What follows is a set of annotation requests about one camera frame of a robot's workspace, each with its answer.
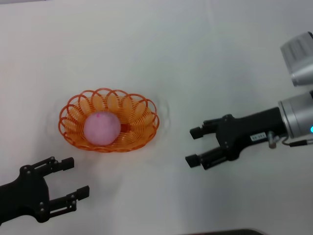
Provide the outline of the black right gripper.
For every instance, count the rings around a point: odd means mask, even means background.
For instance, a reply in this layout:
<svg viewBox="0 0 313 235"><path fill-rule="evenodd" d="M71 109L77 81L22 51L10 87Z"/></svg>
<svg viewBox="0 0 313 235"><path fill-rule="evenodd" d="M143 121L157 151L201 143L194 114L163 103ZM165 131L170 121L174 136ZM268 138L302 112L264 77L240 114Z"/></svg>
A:
<svg viewBox="0 0 313 235"><path fill-rule="evenodd" d="M202 154L187 156L185 160L190 168L201 165L204 170L208 170L224 162L238 159L240 152L246 147L266 142L269 132L276 136L286 134L277 107L241 118L226 115L222 120L220 118L205 120L201 127L190 130L192 138L195 140L216 133L220 147Z"/></svg>

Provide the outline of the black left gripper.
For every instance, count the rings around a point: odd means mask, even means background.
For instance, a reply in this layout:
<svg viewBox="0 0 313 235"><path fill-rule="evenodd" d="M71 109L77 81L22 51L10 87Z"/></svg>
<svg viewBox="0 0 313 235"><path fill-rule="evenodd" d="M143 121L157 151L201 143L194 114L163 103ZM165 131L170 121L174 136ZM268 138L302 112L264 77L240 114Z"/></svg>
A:
<svg viewBox="0 0 313 235"><path fill-rule="evenodd" d="M24 215L44 223L50 218L76 211L77 201L89 197L89 186L50 200L44 180L44 176L71 168L74 168L72 157L60 162L55 157L49 157L36 164L22 166L16 180L0 187L1 224Z"/></svg>

